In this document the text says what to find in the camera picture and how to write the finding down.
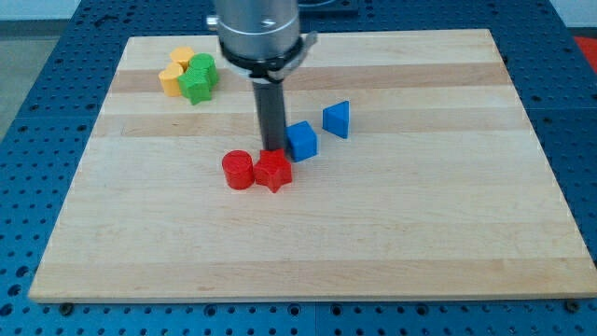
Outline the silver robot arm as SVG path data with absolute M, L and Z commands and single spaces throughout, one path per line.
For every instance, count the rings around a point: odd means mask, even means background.
M 218 34 L 223 57 L 252 82 L 262 146 L 285 149 L 283 81 L 299 62 L 305 43 L 300 36 L 296 0 L 215 0 L 206 17 Z

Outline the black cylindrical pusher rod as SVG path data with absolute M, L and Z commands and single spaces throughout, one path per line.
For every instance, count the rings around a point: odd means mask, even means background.
M 257 119 L 265 150 L 286 150 L 285 99 L 282 83 L 253 83 Z

